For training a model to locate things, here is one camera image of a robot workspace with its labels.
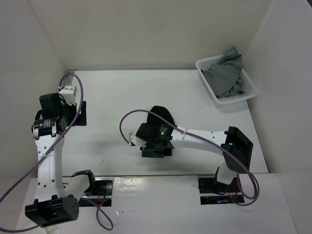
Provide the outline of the black skirt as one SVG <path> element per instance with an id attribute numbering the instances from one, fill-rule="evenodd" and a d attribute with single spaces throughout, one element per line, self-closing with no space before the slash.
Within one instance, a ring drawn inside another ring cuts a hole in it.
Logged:
<path id="1" fill-rule="evenodd" d="M 168 109 L 163 106 L 154 106 L 147 115 L 146 128 L 159 131 L 163 124 L 165 127 L 170 128 L 171 126 L 168 123 L 177 126 Z"/>

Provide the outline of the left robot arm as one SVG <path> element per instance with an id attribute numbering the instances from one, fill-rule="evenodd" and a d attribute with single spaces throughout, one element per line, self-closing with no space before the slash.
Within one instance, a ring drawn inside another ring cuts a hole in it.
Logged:
<path id="1" fill-rule="evenodd" d="M 76 103 L 76 94 L 59 91 L 39 98 L 32 133 L 38 151 L 38 183 L 34 202 L 25 215 L 41 228 L 75 221 L 79 200 L 97 190 L 90 170 L 75 172 L 67 185 L 62 178 L 64 136 L 72 126 L 85 126 L 86 102 Z"/>

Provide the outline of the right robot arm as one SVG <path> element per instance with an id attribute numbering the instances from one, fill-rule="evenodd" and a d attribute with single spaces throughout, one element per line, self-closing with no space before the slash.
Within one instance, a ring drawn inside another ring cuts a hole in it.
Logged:
<path id="1" fill-rule="evenodd" d="M 143 157 L 164 158 L 174 149 L 190 148 L 218 154 L 224 162 L 215 173 L 214 187 L 223 192 L 238 174 L 250 168 L 254 144 L 236 127 L 226 131 L 202 131 L 171 124 L 160 127 L 143 123 L 135 134 L 129 135 L 130 144 L 138 146 Z"/>

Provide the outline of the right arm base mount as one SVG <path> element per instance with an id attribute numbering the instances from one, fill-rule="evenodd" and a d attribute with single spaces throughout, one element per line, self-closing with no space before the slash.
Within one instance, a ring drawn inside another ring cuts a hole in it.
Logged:
<path id="1" fill-rule="evenodd" d="M 201 205 L 245 203 L 244 197 L 237 186 L 236 178 L 226 185 L 211 176 L 198 177 L 198 189 Z"/>

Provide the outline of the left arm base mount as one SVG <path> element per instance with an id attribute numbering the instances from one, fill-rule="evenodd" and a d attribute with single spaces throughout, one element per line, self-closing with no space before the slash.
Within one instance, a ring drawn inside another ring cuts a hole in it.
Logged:
<path id="1" fill-rule="evenodd" d="M 112 206 L 113 178 L 112 177 L 95 177 L 95 187 L 88 189 L 79 201 L 80 207 L 91 207 L 92 204 L 87 201 L 91 200 L 101 207 Z"/>

